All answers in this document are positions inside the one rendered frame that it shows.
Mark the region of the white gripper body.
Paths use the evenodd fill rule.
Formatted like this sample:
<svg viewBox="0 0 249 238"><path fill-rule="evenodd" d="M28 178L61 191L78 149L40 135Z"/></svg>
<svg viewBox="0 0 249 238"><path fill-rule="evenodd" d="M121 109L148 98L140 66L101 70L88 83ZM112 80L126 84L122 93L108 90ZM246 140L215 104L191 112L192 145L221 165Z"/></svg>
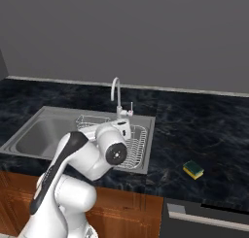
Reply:
<svg viewBox="0 0 249 238"><path fill-rule="evenodd" d="M92 126L86 126L86 127L81 127L79 128L79 131L84 133L85 136L93 142L95 140L95 132L97 129L97 125L92 125Z"/></svg>

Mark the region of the stainless steel sink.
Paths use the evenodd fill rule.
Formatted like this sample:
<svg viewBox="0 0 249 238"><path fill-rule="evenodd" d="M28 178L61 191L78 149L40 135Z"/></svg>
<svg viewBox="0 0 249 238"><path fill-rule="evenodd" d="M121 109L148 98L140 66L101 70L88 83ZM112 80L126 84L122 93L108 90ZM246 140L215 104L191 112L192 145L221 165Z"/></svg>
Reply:
<svg viewBox="0 0 249 238"><path fill-rule="evenodd" d="M0 153L51 160L69 131L116 119L115 113L42 107L4 145Z"/></svg>

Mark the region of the green and yellow sponge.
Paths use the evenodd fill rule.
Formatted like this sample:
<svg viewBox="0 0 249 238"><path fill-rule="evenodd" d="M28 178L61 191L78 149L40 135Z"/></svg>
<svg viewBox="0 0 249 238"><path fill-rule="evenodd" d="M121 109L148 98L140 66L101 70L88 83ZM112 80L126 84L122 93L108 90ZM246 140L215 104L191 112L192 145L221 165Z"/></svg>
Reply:
<svg viewBox="0 0 249 238"><path fill-rule="evenodd" d="M201 168L196 162L190 160L183 165L183 170L191 176L194 180L203 175L204 169Z"/></svg>

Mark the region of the chrome curved tap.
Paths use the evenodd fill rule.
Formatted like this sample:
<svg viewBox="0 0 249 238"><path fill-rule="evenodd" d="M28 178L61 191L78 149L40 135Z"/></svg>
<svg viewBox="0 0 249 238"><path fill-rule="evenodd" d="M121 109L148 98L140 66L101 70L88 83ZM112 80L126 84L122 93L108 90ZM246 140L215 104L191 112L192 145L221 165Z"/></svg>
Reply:
<svg viewBox="0 0 249 238"><path fill-rule="evenodd" d="M130 103L130 109L124 110L122 107L122 101L121 101L121 85L120 85L120 79L116 77L112 81L111 86L111 100L114 100L117 98L117 118L121 119L122 117L132 117L133 116L133 103Z"/></svg>

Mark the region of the brown wooden cupboard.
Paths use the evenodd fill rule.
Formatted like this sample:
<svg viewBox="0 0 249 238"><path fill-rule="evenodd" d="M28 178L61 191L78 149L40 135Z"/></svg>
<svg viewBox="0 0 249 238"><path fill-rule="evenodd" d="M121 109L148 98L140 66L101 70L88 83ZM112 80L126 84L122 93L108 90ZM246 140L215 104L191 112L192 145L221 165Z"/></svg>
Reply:
<svg viewBox="0 0 249 238"><path fill-rule="evenodd" d="M28 221L35 176L0 171L0 232L18 236ZM162 198L97 187L97 200L87 212L99 238L159 238Z"/></svg>

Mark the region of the dark grey dishwasher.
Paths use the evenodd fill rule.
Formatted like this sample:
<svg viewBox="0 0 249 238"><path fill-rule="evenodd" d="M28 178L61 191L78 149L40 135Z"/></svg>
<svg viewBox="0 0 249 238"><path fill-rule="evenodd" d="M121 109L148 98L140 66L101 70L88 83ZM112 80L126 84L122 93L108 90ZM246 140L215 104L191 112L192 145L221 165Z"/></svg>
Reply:
<svg viewBox="0 0 249 238"><path fill-rule="evenodd" d="M168 215L167 204L184 206L186 213L189 215L249 224L249 212L164 198L161 211L160 238L249 238L249 232L247 231L172 219Z"/></svg>

